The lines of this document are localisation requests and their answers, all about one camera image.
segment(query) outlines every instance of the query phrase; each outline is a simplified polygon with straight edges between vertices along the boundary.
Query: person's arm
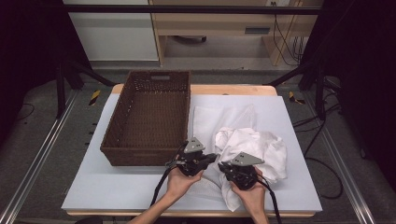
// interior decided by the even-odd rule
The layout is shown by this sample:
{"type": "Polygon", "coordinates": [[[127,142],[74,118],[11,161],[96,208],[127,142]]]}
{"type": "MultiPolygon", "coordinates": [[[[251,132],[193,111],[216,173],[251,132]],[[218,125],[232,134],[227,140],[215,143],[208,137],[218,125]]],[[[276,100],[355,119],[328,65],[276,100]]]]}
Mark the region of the person's arm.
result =
{"type": "MultiPolygon", "coordinates": [[[[256,168],[256,172],[262,175],[262,171],[256,168]]],[[[234,182],[230,181],[233,192],[235,192],[250,214],[255,224],[269,224],[268,217],[264,213],[265,187],[256,183],[251,189],[241,190],[234,182]]]]}
{"type": "Polygon", "coordinates": [[[195,176],[185,176],[178,168],[173,169],[168,176],[167,190],[161,199],[148,210],[135,217],[128,224],[151,224],[172,204],[177,202],[190,186],[201,179],[201,171],[195,176]]]}

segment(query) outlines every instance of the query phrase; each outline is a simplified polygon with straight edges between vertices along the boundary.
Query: person's right hand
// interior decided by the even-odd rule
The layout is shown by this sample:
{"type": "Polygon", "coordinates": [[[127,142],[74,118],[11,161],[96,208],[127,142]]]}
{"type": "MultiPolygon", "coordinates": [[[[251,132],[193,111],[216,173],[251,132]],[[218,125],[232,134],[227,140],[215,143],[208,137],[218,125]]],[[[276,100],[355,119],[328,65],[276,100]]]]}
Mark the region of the person's right hand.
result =
{"type": "MultiPolygon", "coordinates": [[[[260,175],[262,175],[262,171],[256,167],[255,169],[259,175],[259,179],[261,179],[260,175]]],[[[230,184],[233,192],[241,198],[242,203],[253,218],[254,222],[256,224],[268,223],[268,219],[264,213],[265,187],[257,182],[251,189],[241,190],[233,181],[230,181],[230,184]]]]}

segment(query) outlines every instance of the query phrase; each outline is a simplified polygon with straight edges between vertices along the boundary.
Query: black horizontal bar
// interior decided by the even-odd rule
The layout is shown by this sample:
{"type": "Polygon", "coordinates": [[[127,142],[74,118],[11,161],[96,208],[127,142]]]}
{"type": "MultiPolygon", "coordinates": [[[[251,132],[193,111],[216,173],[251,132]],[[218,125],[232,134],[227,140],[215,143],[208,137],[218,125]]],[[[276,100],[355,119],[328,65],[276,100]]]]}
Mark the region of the black horizontal bar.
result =
{"type": "Polygon", "coordinates": [[[44,9],[87,13],[203,13],[203,14],[276,14],[319,15],[320,7],[237,7],[237,6],[147,6],[147,5],[44,5],[44,9]]]}

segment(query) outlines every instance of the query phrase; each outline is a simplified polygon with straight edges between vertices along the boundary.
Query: person's left hand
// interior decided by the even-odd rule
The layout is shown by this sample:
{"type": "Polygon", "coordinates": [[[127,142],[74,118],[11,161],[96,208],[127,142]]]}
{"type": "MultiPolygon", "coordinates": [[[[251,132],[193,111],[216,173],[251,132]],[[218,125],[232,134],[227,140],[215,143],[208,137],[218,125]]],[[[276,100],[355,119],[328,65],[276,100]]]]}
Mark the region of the person's left hand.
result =
{"type": "Polygon", "coordinates": [[[201,179],[203,173],[204,171],[202,170],[195,176],[185,176],[177,167],[174,168],[168,176],[166,194],[177,201],[189,190],[193,183],[201,179]]]}

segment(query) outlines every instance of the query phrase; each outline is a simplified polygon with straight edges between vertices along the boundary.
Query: woven wicker surface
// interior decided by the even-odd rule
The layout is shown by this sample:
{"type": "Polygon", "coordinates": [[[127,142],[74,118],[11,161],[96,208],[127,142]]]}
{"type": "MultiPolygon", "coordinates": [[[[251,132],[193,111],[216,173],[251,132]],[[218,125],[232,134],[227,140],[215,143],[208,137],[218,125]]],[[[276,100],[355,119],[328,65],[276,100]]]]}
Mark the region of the woven wicker surface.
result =
{"type": "Polygon", "coordinates": [[[187,138],[190,72],[131,72],[101,150],[113,166],[164,165],[187,138]]]}

